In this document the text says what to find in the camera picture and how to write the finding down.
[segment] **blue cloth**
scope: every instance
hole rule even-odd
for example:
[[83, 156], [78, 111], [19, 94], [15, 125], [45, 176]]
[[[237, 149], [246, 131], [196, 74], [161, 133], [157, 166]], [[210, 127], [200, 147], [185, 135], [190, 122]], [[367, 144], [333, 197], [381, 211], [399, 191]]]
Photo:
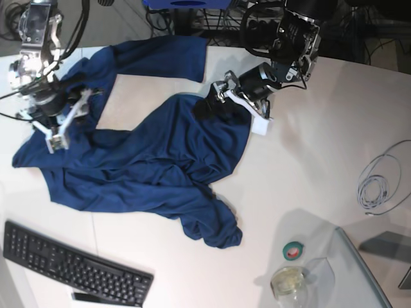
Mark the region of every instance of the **blue cloth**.
[[233, 213], [208, 185], [231, 174], [243, 154], [250, 131], [245, 109], [197, 122], [191, 109], [199, 97], [177, 94], [131, 132], [94, 129], [117, 73], [201, 81], [205, 44], [195, 37], [161, 37], [107, 47], [81, 60], [69, 75], [82, 71], [87, 86], [105, 89], [91, 102], [87, 123], [73, 125], [70, 149], [55, 154], [35, 132], [15, 154], [13, 166], [39, 167], [53, 202], [91, 212], [180, 218], [192, 239], [219, 248], [239, 245], [242, 232]]

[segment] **blue box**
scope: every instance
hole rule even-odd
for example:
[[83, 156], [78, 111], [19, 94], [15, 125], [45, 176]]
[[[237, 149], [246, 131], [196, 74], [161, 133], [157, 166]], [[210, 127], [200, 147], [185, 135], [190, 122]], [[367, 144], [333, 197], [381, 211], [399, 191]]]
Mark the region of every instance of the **blue box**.
[[162, 8], [220, 8], [225, 9], [231, 0], [144, 0], [154, 10]]

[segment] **white table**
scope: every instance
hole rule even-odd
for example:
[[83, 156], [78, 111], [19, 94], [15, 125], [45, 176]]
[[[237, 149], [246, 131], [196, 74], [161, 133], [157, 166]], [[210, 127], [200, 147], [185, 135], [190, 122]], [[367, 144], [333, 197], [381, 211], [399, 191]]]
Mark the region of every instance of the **white table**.
[[[70, 60], [95, 50], [83, 49]], [[243, 73], [260, 62], [242, 49], [210, 47], [205, 83], [118, 76], [98, 128], [131, 130], [172, 94], [206, 95], [209, 84], [225, 71]], [[9, 63], [10, 57], [1, 59], [1, 71]], [[4, 83], [0, 95], [9, 91]], [[10, 167], [30, 129], [0, 119], [0, 218], [152, 272], [155, 280], [144, 308], [277, 307], [268, 282], [284, 265], [281, 251], [290, 240], [304, 242], [304, 258], [309, 259], [321, 254], [334, 225], [343, 227], [355, 244], [386, 230], [411, 233], [411, 200], [386, 216], [368, 218], [355, 194], [368, 162], [410, 137], [410, 98], [411, 76], [327, 58], [319, 59], [307, 91], [279, 91], [272, 97], [275, 121], [268, 135], [251, 135], [234, 174], [213, 184], [236, 212], [244, 233], [241, 246], [226, 250], [189, 239], [179, 221], [155, 214], [90, 214], [49, 202], [38, 170]], [[2, 102], [0, 111], [14, 112], [16, 101]], [[404, 146], [396, 151], [409, 171], [410, 150]], [[396, 175], [395, 169], [387, 169]], [[399, 195], [409, 191], [411, 171], [403, 181]], [[409, 307], [411, 293], [397, 290], [409, 264], [363, 257], [393, 307]], [[27, 307], [101, 307], [75, 303], [67, 287], [9, 265], [16, 280], [26, 277], [19, 291], [28, 298], [31, 290], [35, 297], [37, 306]]]

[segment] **black keyboard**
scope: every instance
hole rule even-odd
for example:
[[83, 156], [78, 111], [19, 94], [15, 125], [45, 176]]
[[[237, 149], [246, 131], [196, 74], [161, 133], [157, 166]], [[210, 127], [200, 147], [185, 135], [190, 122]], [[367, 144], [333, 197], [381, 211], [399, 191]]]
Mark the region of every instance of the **black keyboard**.
[[111, 304], [141, 307], [153, 275], [81, 252], [10, 221], [3, 255], [25, 268]]

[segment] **white cable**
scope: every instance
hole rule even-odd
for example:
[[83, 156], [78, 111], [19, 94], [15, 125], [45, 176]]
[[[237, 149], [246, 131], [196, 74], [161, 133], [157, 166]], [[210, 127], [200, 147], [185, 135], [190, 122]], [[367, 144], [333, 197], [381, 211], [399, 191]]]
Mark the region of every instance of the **white cable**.
[[[376, 158], [374, 158], [368, 165], [365, 167], [365, 169], [361, 172], [360, 177], [358, 179], [358, 185], [357, 185], [357, 200], [358, 203], [365, 209], [365, 210], [373, 210], [377, 209], [381, 205], [383, 205], [385, 202], [389, 201], [396, 193], [399, 187], [399, 183], [401, 182], [401, 177], [402, 177], [402, 169], [401, 169], [401, 163], [399, 162], [398, 158], [389, 155], [389, 151], [394, 149], [395, 147], [399, 146], [400, 144], [403, 144], [405, 142], [411, 142], [411, 140], [402, 140], [394, 145], [390, 146], [384, 153], [381, 155], [378, 155]], [[397, 162], [398, 168], [399, 168], [399, 178], [398, 178], [398, 183], [396, 188], [394, 189], [394, 192], [390, 194], [389, 192], [389, 184], [388, 180], [382, 176], [382, 175], [372, 175], [372, 172], [375, 170], [377, 165], [381, 162], [383, 158], [391, 158]], [[375, 198], [370, 198], [367, 194], [367, 189], [371, 184], [376, 184], [378, 187], [378, 195]], [[391, 209], [386, 210], [381, 213], [376, 213], [373, 214], [371, 212], [366, 212], [366, 215], [369, 216], [380, 216], [384, 215], [392, 210], [394, 210], [396, 207], [400, 206], [409, 196], [411, 196], [411, 192], [405, 196], [400, 202], [398, 202], [395, 206], [393, 206]]]

